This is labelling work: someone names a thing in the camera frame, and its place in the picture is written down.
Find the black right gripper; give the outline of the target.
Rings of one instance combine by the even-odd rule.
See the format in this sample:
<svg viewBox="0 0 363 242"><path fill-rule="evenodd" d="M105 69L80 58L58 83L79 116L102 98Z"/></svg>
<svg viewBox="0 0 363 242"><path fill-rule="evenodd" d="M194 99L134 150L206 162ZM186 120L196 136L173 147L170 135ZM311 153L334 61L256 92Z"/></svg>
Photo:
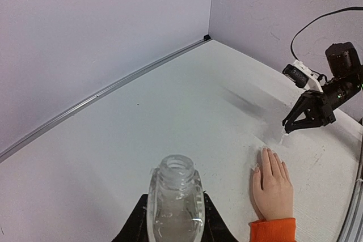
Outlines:
<svg viewBox="0 0 363 242"><path fill-rule="evenodd" d="M309 90L299 97L283 120L287 134L333 123L334 110L361 91L361 62L353 44L332 44L325 55L333 78L322 87L322 92Z"/></svg>

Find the white nail polish cap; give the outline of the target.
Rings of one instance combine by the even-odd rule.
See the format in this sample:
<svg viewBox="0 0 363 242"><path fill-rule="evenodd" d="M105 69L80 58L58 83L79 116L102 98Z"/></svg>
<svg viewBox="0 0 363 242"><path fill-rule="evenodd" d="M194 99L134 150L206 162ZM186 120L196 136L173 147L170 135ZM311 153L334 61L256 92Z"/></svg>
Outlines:
<svg viewBox="0 0 363 242"><path fill-rule="evenodd" d="M279 144L281 145L281 144L283 144L283 142L284 142L284 139L288 136L289 134L283 129L282 130L282 133L281 133L281 139L280 139L280 142L279 142Z"/></svg>

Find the clear nail polish bottle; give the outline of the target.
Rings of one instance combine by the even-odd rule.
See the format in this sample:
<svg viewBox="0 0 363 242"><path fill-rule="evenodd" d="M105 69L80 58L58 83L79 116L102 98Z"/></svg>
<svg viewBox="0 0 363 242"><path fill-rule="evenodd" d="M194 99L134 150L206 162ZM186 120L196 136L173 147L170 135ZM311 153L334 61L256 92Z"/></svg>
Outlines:
<svg viewBox="0 0 363 242"><path fill-rule="evenodd" d="M169 155L153 169L146 219L149 241L201 241L205 202L190 158Z"/></svg>

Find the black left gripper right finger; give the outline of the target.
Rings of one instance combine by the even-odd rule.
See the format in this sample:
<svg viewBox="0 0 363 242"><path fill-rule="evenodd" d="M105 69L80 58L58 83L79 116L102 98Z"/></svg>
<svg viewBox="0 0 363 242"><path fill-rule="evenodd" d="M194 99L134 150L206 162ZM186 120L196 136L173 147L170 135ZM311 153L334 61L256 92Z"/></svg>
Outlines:
<svg viewBox="0 0 363 242"><path fill-rule="evenodd" d="M217 208L204 192L205 223L201 242L237 242L228 229Z"/></svg>

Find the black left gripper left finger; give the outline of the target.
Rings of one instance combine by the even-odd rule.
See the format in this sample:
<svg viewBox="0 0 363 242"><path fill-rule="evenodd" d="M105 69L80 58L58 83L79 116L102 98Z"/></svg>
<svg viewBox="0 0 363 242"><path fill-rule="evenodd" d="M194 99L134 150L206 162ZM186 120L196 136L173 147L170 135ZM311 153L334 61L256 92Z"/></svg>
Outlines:
<svg viewBox="0 0 363 242"><path fill-rule="evenodd" d="M112 242L148 242L147 234L147 197L143 194L135 205L121 231Z"/></svg>

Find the aluminium back edge strip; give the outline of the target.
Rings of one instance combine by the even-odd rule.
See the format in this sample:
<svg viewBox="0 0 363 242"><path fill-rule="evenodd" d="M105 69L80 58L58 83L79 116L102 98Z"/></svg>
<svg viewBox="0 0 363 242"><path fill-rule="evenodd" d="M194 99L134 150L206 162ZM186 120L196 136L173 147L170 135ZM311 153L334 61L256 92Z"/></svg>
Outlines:
<svg viewBox="0 0 363 242"><path fill-rule="evenodd" d="M87 97L86 99L82 100L78 104L70 107L66 111L62 112L61 114L57 115L56 117L52 118L51 120L47 121L46 123L39 126L37 129L33 130L25 137L21 138L19 141L5 149L1 152L1 162L4 162L9 157L13 156L16 152L20 149L28 145L29 143L36 140L38 137L42 136L46 132L50 131L60 123L64 122L68 118L75 116L78 112L82 111L83 109L89 107L91 104L97 102L101 98L111 94L112 92L118 90L122 86L132 82L133 80L145 75L146 73L174 60L175 58L194 50L195 48L209 42L212 38L210 35L205 35L202 40L199 40L191 45L188 45L182 49L179 49L163 58L160 58L128 75L125 77L111 83L107 87L101 89L100 91L94 93L93 95Z"/></svg>

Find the mannequin hand with long nails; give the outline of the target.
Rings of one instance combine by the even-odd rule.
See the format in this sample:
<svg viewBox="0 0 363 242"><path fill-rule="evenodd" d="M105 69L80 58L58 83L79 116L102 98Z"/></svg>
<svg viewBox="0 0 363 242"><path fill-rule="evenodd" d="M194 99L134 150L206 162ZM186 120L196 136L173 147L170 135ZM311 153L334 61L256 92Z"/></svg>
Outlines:
<svg viewBox="0 0 363 242"><path fill-rule="evenodd" d="M252 173L252 203L262 220L293 217L294 190L285 162L264 147Z"/></svg>

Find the orange sleeved forearm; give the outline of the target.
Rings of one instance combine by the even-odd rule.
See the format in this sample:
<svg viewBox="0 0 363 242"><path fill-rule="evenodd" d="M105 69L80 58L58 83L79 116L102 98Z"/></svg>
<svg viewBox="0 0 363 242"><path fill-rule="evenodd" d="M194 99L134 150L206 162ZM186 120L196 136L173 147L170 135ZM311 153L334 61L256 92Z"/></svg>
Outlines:
<svg viewBox="0 0 363 242"><path fill-rule="evenodd" d="M295 242L296 219L258 220L250 223L250 242Z"/></svg>

